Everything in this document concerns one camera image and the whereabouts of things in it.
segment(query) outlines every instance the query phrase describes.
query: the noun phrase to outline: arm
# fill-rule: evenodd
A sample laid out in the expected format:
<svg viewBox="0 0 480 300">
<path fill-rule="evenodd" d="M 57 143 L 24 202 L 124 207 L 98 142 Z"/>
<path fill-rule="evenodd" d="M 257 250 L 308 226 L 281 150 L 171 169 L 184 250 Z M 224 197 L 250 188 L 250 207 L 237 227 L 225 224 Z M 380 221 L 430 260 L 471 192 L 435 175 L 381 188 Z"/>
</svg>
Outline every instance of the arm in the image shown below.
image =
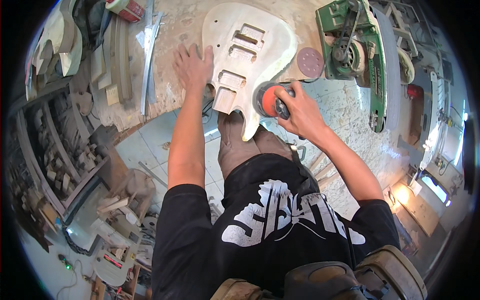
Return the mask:
<svg viewBox="0 0 480 300">
<path fill-rule="evenodd" d="M 317 102 L 303 91 L 300 82 L 293 82 L 291 87 L 295 91 L 295 98 L 290 97 L 284 89 L 275 90 L 275 94 L 285 102 L 290 111 L 290 118 L 279 118 L 278 124 L 288 132 L 305 137 L 322 150 L 335 165 L 355 200 L 383 199 L 382 189 L 375 175 L 325 124 Z"/>
<path fill-rule="evenodd" d="M 202 127 L 202 98 L 213 74 L 213 49 L 205 49 L 205 58 L 197 55 L 196 44 L 187 49 L 180 44 L 174 50 L 173 69 L 185 89 L 185 100 L 173 129 L 168 155 L 168 189 L 179 184 L 205 188 L 205 139 Z"/>
</svg>

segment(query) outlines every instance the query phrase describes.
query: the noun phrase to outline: sanding disc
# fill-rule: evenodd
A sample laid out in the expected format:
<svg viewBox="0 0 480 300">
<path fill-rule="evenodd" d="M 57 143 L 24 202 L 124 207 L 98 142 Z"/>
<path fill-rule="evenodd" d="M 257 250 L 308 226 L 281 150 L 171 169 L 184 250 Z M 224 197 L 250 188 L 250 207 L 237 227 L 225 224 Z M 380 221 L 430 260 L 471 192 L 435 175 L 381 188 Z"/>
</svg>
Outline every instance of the sanding disc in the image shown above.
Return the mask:
<svg viewBox="0 0 480 300">
<path fill-rule="evenodd" d="M 146 229 L 156 231 L 156 222 L 157 222 L 157 218 L 154 218 L 152 216 L 146 216 L 142 224 Z"/>
<path fill-rule="evenodd" d="M 317 78 L 324 66 L 324 57 L 317 50 L 305 47 L 297 54 L 297 64 L 303 75 Z"/>
</svg>

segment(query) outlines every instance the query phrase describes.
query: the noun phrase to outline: forearm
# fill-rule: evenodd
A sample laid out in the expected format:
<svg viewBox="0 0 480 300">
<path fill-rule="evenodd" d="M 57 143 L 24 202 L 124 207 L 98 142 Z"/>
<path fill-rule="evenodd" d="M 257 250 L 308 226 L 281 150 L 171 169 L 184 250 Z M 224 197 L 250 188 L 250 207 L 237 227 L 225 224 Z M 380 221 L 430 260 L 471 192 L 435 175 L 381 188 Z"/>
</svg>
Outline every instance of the forearm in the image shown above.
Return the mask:
<svg viewBox="0 0 480 300">
<path fill-rule="evenodd" d="M 382 188 L 375 175 L 333 130 L 325 128 L 311 142 L 332 161 L 355 200 L 383 199 Z"/>
<path fill-rule="evenodd" d="M 173 129 L 168 155 L 168 188 L 191 183 L 205 187 L 205 139 L 202 127 L 204 85 L 187 87 Z"/>
</svg>

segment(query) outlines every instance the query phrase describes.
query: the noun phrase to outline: white graphic print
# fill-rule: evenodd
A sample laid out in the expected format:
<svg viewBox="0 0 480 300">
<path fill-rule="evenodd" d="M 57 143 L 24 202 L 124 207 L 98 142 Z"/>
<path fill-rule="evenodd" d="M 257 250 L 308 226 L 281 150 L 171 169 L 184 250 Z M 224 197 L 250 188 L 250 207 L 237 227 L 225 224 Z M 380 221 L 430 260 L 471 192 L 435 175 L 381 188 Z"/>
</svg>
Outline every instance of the white graphic print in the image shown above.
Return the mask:
<svg viewBox="0 0 480 300">
<path fill-rule="evenodd" d="M 249 247 L 260 243 L 275 230 L 280 230 L 291 223 L 291 228 L 281 238 L 286 237 L 296 224 L 309 229 L 320 236 L 310 224 L 316 225 L 312 209 L 318 209 L 325 231 L 338 232 L 345 239 L 344 224 L 337 218 L 333 209 L 320 193 L 305 195 L 297 203 L 297 196 L 292 195 L 288 185 L 280 180 L 272 180 L 259 185 L 260 203 L 249 203 L 233 218 L 233 224 L 223 231 L 222 241 Z M 365 243 L 365 237 L 349 228 L 352 244 Z"/>
</svg>

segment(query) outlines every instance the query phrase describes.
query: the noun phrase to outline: workbench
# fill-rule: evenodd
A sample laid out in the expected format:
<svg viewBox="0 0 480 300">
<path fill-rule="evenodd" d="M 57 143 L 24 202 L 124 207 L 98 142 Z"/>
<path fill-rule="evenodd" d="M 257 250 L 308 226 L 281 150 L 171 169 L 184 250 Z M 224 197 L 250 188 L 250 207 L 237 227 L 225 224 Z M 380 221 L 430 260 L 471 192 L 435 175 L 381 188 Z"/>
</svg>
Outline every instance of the workbench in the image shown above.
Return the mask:
<svg viewBox="0 0 480 300">
<path fill-rule="evenodd" d="M 146 0 L 136 1 L 143 7 L 146 6 Z M 185 44 L 187 48 L 192 43 L 196 43 L 203 48 L 202 26 L 205 16 L 213 7 L 223 2 L 232 1 L 154 0 L 154 14 L 158 11 L 163 11 L 166 15 L 161 20 L 165 24 L 161 25 L 159 29 L 152 55 L 156 103 L 149 105 L 147 101 L 146 116 L 140 114 L 144 49 L 136 38 L 136 35 L 144 30 L 144 20 L 130 23 L 128 43 L 133 97 L 124 103 L 108 106 L 106 95 L 104 95 L 105 91 L 98 91 L 96 84 L 92 84 L 91 90 L 95 108 L 103 125 L 115 125 L 118 131 L 121 132 L 182 106 L 182 87 L 171 65 L 173 62 L 172 51 L 179 43 Z M 320 53 L 322 52 L 315 21 L 315 11 L 332 2 L 331 0 L 237 0 L 235 2 L 248 4 L 264 10 L 287 22 L 297 36 L 297 53 L 304 47 L 311 47 Z M 299 70 L 297 57 L 295 56 L 291 63 L 274 80 L 277 82 L 289 82 L 308 78 Z"/>
</svg>

